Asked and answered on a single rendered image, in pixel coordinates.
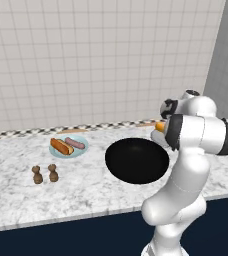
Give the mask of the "light blue plate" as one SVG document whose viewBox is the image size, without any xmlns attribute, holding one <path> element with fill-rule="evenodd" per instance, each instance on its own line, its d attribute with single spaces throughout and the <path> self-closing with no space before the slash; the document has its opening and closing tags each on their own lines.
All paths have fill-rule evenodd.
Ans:
<svg viewBox="0 0 228 256">
<path fill-rule="evenodd" d="M 75 158 L 84 154 L 87 149 L 88 141 L 78 135 L 66 134 L 50 139 L 49 151 L 57 158 Z"/>
</svg>

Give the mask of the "black bowl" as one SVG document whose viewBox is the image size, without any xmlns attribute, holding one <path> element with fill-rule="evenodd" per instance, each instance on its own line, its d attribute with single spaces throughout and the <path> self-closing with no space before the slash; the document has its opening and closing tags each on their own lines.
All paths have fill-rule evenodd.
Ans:
<svg viewBox="0 0 228 256">
<path fill-rule="evenodd" d="M 153 141 L 125 138 L 107 148 L 105 163 L 111 174 L 121 181 L 129 184 L 149 184 L 166 173 L 169 155 Z"/>
</svg>

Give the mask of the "brown pepper shaker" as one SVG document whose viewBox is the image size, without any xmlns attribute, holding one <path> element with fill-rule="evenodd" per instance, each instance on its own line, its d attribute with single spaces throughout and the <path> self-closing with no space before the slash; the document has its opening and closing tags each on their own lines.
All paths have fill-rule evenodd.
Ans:
<svg viewBox="0 0 228 256">
<path fill-rule="evenodd" d="M 33 166 L 32 172 L 34 173 L 33 180 L 35 184 L 41 184 L 43 182 L 43 176 L 40 173 L 40 167 L 39 166 Z"/>
<path fill-rule="evenodd" d="M 58 173 L 56 172 L 56 165 L 50 164 L 48 166 L 48 170 L 50 171 L 49 179 L 51 182 L 57 182 L 59 179 Z"/>
</svg>

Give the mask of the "pink sausage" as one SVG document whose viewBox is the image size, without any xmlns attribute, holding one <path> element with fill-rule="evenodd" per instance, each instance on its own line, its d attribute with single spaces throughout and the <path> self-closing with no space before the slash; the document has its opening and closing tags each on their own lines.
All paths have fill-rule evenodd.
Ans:
<svg viewBox="0 0 228 256">
<path fill-rule="evenodd" d="M 72 147 L 75 147 L 75 148 L 78 148 L 78 149 L 84 149 L 85 148 L 85 145 L 81 142 L 78 142 L 76 140 L 73 140 L 69 137 L 66 137 L 65 138 L 65 143 L 67 143 L 68 145 L 72 146 Z"/>
</svg>

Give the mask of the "hot dog bun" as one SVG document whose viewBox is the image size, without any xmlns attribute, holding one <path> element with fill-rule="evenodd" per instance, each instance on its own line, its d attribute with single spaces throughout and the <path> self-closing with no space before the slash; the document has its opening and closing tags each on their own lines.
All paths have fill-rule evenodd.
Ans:
<svg viewBox="0 0 228 256">
<path fill-rule="evenodd" d="M 74 152 L 74 148 L 61 139 L 52 138 L 50 140 L 50 145 L 63 155 L 71 155 Z"/>
</svg>

